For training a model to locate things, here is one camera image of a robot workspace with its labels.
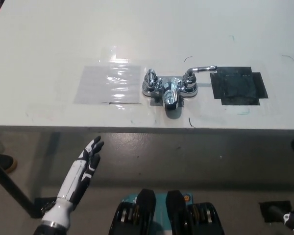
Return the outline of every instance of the table leg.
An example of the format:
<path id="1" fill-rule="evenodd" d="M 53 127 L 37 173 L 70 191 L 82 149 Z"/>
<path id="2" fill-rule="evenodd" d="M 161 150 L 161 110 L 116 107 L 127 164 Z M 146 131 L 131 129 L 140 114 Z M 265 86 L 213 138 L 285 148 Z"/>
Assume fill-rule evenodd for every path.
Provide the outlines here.
<path id="1" fill-rule="evenodd" d="M 0 166 L 0 184 L 32 218 L 41 218 L 41 208 L 33 204 Z"/>

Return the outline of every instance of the white surface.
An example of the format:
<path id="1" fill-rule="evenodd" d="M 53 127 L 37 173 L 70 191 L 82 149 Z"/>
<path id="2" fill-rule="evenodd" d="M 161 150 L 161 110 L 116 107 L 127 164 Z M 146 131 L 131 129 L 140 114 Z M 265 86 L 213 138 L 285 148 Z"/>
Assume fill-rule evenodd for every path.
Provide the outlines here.
<path id="1" fill-rule="evenodd" d="M 107 59 L 112 46 L 116 59 L 158 75 L 182 75 L 193 66 L 252 66 L 269 99 L 260 106 L 222 106 L 205 73 L 196 75 L 198 95 L 184 102 L 176 119 L 142 94 L 141 104 L 74 104 L 83 68 Z M 0 126 L 193 129 L 189 119 L 196 128 L 294 129 L 294 0 L 3 5 Z"/>

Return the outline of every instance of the faucet base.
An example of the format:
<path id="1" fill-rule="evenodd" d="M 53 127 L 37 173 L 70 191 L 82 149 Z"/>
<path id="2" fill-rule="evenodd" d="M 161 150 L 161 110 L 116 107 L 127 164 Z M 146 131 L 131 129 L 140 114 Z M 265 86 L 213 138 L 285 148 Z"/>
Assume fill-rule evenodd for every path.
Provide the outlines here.
<path id="1" fill-rule="evenodd" d="M 175 110 L 181 97 L 194 97 L 198 92 L 195 72 L 216 71 L 217 66 L 195 67 L 186 71 L 183 76 L 158 77 L 153 69 L 146 73 L 142 92 L 148 97 L 162 99 L 166 110 Z"/>

